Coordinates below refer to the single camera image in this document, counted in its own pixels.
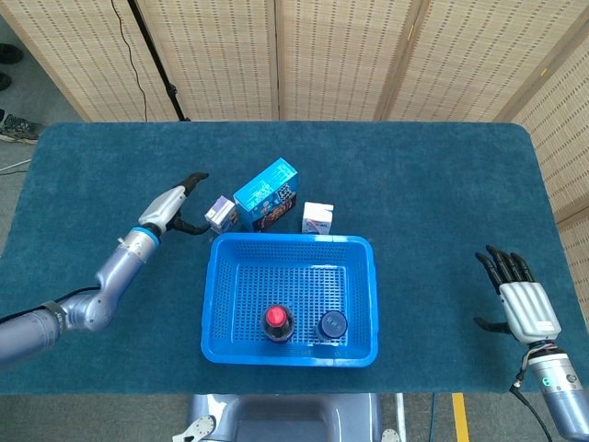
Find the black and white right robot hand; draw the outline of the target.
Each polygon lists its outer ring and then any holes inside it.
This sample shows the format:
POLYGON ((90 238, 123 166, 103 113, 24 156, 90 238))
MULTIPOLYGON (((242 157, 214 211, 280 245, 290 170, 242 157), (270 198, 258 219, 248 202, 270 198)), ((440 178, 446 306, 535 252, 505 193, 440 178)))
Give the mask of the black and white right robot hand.
POLYGON ((475 323, 486 332, 509 334, 528 346, 555 341, 561 332, 559 320, 526 260, 491 245, 475 257, 486 271, 506 318, 505 322, 489 322, 476 317, 475 323))

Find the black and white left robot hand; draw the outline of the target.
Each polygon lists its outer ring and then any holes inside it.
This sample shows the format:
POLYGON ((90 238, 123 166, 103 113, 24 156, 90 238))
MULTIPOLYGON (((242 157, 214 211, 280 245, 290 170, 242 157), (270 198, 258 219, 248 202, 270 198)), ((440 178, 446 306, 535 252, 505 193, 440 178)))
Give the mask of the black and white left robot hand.
POLYGON ((197 184, 208 177, 209 174, 205 172, 191 173, 176 186, 161 193, 139 216, 139 226, 150 230, 158 238, 169 230, 177 230, 192 236, 205 233, 210 226, 204 224, 196 227, 187 223, 181 217, 180 208, 197 184))

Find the small purple carton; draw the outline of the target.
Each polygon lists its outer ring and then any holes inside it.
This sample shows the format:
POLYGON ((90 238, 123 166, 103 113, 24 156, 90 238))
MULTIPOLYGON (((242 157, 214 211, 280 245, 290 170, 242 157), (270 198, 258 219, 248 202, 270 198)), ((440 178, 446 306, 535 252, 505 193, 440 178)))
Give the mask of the small purple carton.
POLYGON ((217 234, 223 234, 232 230, 238 223, 236 204, 221 195, 205 214, 205 219, 211 229, 217 234))

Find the blue cookie box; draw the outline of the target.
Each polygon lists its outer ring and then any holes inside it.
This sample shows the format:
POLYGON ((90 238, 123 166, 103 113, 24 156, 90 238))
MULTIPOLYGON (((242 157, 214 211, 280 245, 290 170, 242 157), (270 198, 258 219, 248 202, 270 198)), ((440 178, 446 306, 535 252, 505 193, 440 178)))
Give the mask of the blue cookie box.
POLYGON ((278 158, 234 193, 239 220, 249 232, 263 232, 295 207, 298 172, 278 158))

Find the cola bottle red cap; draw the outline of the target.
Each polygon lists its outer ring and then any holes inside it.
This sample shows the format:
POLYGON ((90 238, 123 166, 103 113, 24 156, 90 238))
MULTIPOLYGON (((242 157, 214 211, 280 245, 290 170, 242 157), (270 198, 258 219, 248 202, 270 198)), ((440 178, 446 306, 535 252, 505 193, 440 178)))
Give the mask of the cola bottle red cap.
POLYGON ((269 340, 275 343, 286 343, 294 333, 295 319, 287 306, 271 305, 262 315, 261 326, 269 340))

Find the white bottle blue cap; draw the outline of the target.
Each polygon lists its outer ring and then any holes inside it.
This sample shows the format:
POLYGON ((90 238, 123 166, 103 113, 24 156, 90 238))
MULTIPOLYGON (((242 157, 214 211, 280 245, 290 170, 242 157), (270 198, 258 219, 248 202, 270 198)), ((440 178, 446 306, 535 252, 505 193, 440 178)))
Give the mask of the white bottle blue cap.
POLYGON ((326 311, 316 326, 316 335, 321 342, 330 342, 342 338, 348 330, 345 315, 338 310, 326 311))

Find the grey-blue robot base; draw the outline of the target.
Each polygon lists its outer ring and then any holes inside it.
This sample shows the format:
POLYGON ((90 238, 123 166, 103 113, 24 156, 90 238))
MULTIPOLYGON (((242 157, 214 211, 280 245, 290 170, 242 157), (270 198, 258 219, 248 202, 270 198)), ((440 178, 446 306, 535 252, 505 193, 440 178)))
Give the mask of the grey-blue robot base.
POLYGON ((403 412, 394 429, 375 393, 197 394, 171 442, 407 442, 403 412))

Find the blue plastic perforated basket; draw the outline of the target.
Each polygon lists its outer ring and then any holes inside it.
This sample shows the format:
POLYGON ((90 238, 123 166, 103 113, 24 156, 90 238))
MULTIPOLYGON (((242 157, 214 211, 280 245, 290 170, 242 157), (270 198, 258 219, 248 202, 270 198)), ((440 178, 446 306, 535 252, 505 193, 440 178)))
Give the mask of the blue plastic perforated basket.
POLYGON ((358 236, 229 233, 212 246, 202 307, 203 355, 219 364, 360 368, 378 353, 372 246, 358 236), (294 333, 275 343, 261 318, 287 306, 294 333), (342 312, 346 334, 321 342, 316 326, 342 312))

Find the small white carton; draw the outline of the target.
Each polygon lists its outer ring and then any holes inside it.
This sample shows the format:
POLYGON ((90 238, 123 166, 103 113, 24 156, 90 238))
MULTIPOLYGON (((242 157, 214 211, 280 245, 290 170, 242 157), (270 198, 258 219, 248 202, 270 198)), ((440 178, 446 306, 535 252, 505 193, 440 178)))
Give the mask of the small white carton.
POLYGON ((305 202, 301 231, 304 234, 328 235, 333 219, 333 204, 305 202))

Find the teal table mat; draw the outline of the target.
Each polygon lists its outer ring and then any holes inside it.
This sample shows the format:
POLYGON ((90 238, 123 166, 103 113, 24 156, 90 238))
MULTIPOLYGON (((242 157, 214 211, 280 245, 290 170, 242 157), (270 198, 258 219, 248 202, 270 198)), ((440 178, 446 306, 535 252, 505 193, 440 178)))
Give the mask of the teal table mat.
POLYGON ((212 236, 163 237, 99 332, 67 333, 0 372, 2 394, 506 390, 522 346, 475 254, 525 258, 560 345, 589 387, 589 334, 528 132, 473 122, 61 123, 37 143, 0 257, 0 318, 92 284, 162 192, 207 174, 183 205, 200 224, 221 194, 275 159, 299 198, 332 204, 332 230, 375 253, 379 335, 366 368, 220 365, 200 349, 212 236))

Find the black tripod pole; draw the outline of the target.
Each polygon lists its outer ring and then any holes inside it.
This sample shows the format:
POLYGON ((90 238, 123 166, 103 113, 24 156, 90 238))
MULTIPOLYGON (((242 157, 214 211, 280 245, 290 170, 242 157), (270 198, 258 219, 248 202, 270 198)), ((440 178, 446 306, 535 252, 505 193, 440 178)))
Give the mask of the black tripod pole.
POLYGON ((177 114, 178 120, 180 122, 189 122, 191 119, 188 118, 179 103, 178 100, 178 90, 176 88, 175 85, 173 85, 167 75, 167 71, 166 68, 164 66, 164 64, 162 63, 162 60, 159 56, 159 53, 157 51, 155 42, 151 36, 150 31, 148 30, 147 24, 144 20, 143 14, 141 12, 141 9, 138 5, 138 0, 126 0, 128 3, 128 6, 133 14, 133 18, 135 20, 135 23, 138 27, 138 29, 140 30, 142 37, 144 39, 144 43, 147 47, 147 50, 149 51, 151 58, 154 62, 154 65, 156 67, 156 70, 160 76, 160 79, 164 85, 165 91, 167 93, 167 97, 174 109, 174 111, 177 114))

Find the bamboo folding screen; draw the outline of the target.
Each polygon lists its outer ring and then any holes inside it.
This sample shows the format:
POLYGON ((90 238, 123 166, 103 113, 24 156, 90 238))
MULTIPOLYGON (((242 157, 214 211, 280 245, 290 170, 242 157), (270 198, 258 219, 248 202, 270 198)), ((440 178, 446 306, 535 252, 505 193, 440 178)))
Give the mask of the bamboo folding screen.
MULTIPOLYGON (((589 0, 138 0, 193 120, 516 122, 589 302, 589 0)), ((177 114, 126 0, 0 0, 90 121, 177 114)))

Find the grey sneaker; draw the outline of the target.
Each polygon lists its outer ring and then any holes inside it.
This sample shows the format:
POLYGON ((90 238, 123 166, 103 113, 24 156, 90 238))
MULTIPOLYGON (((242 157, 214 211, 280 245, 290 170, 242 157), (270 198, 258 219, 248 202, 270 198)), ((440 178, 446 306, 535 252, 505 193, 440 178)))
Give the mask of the grey sneaker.
POLYGON ((6 142, 19 142, 36 144, 43 131, 39 123, 20 118, 13 114, 7 114, 0 122, 0 140, 6 142))

